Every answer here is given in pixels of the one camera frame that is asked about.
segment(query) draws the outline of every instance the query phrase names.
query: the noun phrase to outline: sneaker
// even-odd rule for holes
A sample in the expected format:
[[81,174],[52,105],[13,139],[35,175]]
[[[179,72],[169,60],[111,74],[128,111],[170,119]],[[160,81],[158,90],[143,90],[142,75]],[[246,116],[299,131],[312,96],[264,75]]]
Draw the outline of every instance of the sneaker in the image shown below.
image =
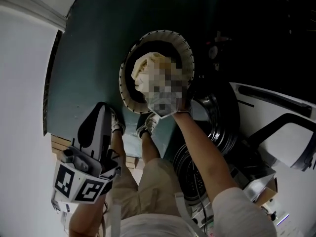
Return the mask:
[[158,115],[156,115],[155,113],[150,114],[147,117],[145,123],[136,130],[137,136],[141,139],[141,135],[144,131],[147,131],[150,135],[152,135],[154,128],[158,124],[158,121]]
[[111,126],[111,131],[112,133],[114,133],[115,130],[120,130],[122,135],[124,135],[125,133],[125,125],[123,123],[121,123],[115,113],[115,111],[111,108],[111,112],[112,112],[112,126]]

